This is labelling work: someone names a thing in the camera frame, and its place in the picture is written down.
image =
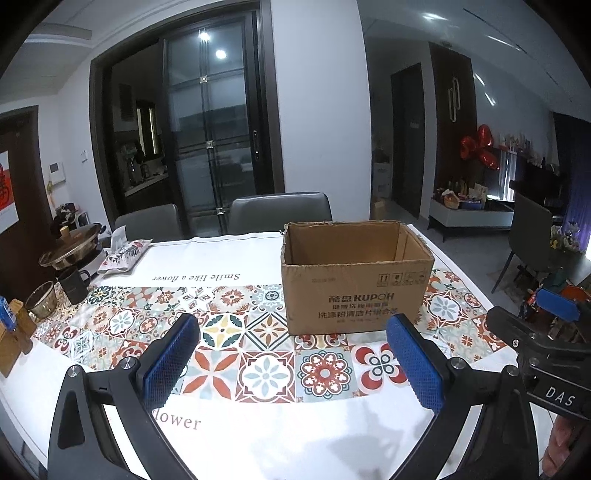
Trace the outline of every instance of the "human hand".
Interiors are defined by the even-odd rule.
[[[567,444],[572,433],[572,422],[564,417],[557,416],[550,432],[548,448],[542,458],[542,470],[546,475],[554,475],[569,456],[570,450]]]

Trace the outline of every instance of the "red balloon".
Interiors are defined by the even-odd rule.
[[[470,137],[470,135],[467,135],[464,138],[462,138],[460,142],[460,156],[462,160],[465,160],[468,157],[470,157],[475,149],[476,140]]]
[[[478,152],[478,158],[480,158],[480,161],[484,163],[484,165],[489,169],[499,170],[499,161],[491,152],[487,150],[480,150]]]
[[[478,147],[479,148],[492,147],[494,145],[491,129],[486,124],[483,124],[478,127],[478,131],[476,132],[476,137],[478,139]]]

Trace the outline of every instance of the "sliding door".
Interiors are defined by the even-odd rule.
[[[224,235],[234,199],[274,191],[261,149],[256,15],[214,19],[163,39],[169,168],[194,236]]]

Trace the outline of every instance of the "chair back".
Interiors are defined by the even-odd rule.
[[[115,228],[125,225],[127,240],[152,239],[154,242],[182,240],[183,230],[174,203],[158,205],[122,215]]]
[[[228,233],[278,232],[290,222],[331,221],[330,203],[324,193],[277,193],[234,200]]]
[[[550,269],[552,213],[523,195],[515,194],[509,246],[534,271]]]

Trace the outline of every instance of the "curtain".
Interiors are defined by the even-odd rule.
[[[570,178],[564,221],[579,224],[578,240],[584,253],[591,235],[591,124],[572,116],[553,114],[560,171]]]

